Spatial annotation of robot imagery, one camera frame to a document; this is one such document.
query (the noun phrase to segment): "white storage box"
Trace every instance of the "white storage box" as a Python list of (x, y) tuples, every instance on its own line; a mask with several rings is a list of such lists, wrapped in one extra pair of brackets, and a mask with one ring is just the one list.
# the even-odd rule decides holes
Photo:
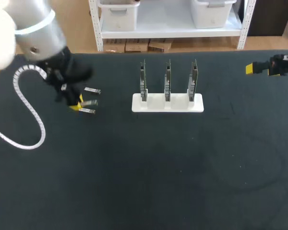
[(237, 0), (191, 0), (192, 18), (196, 28), (224, 27), (232, 4)]
[(108, 31), (133, 31), (136, 29), (140, 2), (133, 0), (99, 0), (103, 26)]

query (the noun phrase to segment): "cable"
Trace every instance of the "cable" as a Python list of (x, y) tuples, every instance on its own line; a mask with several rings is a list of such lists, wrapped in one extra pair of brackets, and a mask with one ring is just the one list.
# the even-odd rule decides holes
[(19, 77), (20, 77), (20, 75), (21, 75), (23, 72), (28, 71), (28, 70), (35, 70), (35, 71), (37, 71), (43, 79), (46, 79), (47, 73), (46, 73), (43, 69), (41, 69), (40, 67), (38, 67), (38, 66), (35, 66), (35, 65), (25, 65), (25, 66), (20, 67), (20, 68), (15, 72), (14, 77), (13, 77), (14, 89), (15, 89), (17, 95), (19, 96), (20, 100), (23, 101), (23, 103), (25, 104), (25, 106), (30, 110), (30, 112), (33, 114), (33, 116), (35, 117), (36, 121), (38, 122), (38, 125), (39, 125), (40, 130), (41, 130), (41, 138), (40, 138), (39, 142), (36, 143), (35, 145), (26, 146), (26, 145), (18, 144), (18, 143), (16, 143), (15, 141), (12, 141), (11, 139), (9, 139), (8, 137), (6, 137), (5, 135), (3, 135), (3, 134), (0, 132), (0, 137), (1, 137), (3, 140), (5, 140), (5, 141), (8, 142), (9, 144), (15, 146), (16, 148), (23, 149), (23, 150), (33, 150), (33, 149), (37, 149), (38, 147), (40, 147), (40, 146), (44, 143), (45, 138), (46, 138), (46, 130), (45, 130), (45, 127), (44, 127), (44, 124), (43, 124), (42, 120), (40, 119), (39, 115), (37, 114), (37, 112), (35, 111), (35, 109), (32, 107), (32, 105), (31, 105), (31, 104), (28, 102), (28, 100), (24, 97), (24, 95), (22, 94), (22, 92), (20, 91), (20, 88), (19, 88), (19, 84), (18, 84)]

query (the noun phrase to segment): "floor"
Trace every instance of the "floor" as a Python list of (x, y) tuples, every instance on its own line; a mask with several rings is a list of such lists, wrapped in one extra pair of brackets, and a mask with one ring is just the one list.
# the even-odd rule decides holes
[[(74, 53), (96, 53), (88, 0), (51, 0), (57, 19)], [(171, 52), (235, 51), (238, 37), (176, 39)], [(245, 50), (288, 49), (287, 30), (282, 37), (249, 37)]]

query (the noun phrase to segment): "yellow object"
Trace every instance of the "yellow object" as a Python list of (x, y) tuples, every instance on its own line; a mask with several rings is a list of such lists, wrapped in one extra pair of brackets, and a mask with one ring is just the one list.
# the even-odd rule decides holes
[[(80, 94), (80, 97), (79, 97), (80, 101), (83, 102), (83, 97), (82, 97), (82, 94)], [(72, 105), (72, 106), (69, 106), (71, 109), (75, 110), (75, 111), (79, 111), (79, 109), (82, 108), (80, 102), (78, 102), (77, 105)]]
[(245, 71), (246, 71), (246, 74), (253, 74), (253, 63), (246, 66)]

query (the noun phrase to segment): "black table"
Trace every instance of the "black table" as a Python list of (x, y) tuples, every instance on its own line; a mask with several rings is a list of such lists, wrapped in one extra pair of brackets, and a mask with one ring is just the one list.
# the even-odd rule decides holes
[[(31, 151), (0, 139), (0, 230), (288, 230), (288, 76), (245, 75), (276, 53), (79, 55), (102, 90), (95, 116), (25, 73), (47, 137)], [(172, 92), (185, 92), (195, 58), (202, 114), (131, 111), (141, 61), (149, 92), (163, 91), (169, 59)], [(25, 63), (0, 73), (0, 131), (30, 145), (39, 127), (12, 87)]]

